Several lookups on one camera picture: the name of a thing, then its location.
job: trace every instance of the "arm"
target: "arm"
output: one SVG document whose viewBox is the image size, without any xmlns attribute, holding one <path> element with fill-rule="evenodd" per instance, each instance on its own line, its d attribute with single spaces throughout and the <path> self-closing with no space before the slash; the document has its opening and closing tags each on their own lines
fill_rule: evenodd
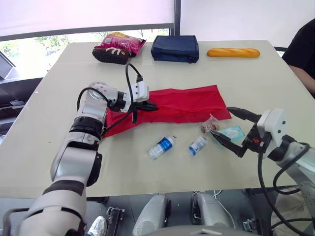
<svg viewBox="0 0 315 236">
<path fill-rule="evenodd" d="M 300 79 L 311 94 L 315 94 L 315 80 L 303 69 L 289 65 L 294 74 Z"/>
</svg>

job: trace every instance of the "bread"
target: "bread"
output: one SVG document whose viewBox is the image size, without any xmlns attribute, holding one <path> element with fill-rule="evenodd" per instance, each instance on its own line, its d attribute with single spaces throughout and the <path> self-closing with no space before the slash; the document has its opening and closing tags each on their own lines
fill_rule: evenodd
<svg viewBox="0 0 315 236">
<path fill-rule="evenodd" d="M 254 48 L 212 48 L 208 50 L 207 55 L 210 57 L 256 58 L 260 55 L 260 51 Z"/>
</svg>

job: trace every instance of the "blue bottle label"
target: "blue bottle label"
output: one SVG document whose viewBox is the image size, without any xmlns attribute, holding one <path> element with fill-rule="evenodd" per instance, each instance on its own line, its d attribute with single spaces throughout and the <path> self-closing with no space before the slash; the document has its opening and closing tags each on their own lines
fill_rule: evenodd
<svg viewBox="0 0 315 236">
<path fill-rule="evenodd" d="M 157 144 L 161 146 L 164 152 L 173 147 L 172 143 L 166 137 L 162 138 L 162 140 L 159 141 Z"/>
</svg>

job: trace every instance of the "blue bag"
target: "blue bag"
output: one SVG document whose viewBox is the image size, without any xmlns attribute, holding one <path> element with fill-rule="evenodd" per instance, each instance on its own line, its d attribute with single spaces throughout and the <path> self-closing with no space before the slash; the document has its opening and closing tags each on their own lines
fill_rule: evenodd
<svg viewBox="0 0 315 236">
<path fill-rule="evenodd" d="M 199 47 L 195 36 L 157 36 L 151 48 L 154 60 L 196 63 Z"/>
</svg>

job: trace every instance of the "white cable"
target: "white cable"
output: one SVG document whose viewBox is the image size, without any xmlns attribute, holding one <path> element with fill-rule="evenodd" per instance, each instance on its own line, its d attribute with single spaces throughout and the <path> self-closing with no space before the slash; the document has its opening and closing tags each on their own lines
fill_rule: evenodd
<svg viewBox="0 0 315 236">
<path fill-rule="evenodd" d="M 221 207 L 225 210 L 225 212 L 231 217 L 231 220 L 232 220 L 232 223 L 233 223 L 233 228 L 236 229 L 235 222 L 234 222 L 233 217 L 232 217 L 232 215 L 230 214 L 230 212 L 228 212 L 228 210 L 223 206 L 222 203 L 220 203 L 219 200 L 217 200 L 217 202 L 221 205 Z"/>
<path fill-rule="evenodd" d="M 217 195 L 219 195 L 219 194 L 222 192 L 222 189 L 221 189 L 221 190 L 219 190 L 219 192 L 218 192 L 218 193 L 216 193 L 215 189 L 213 190 L 213 192 L 214 192 L 213 197 L 214 197 L 215 199 L 217 199 Z"/>
</svg>

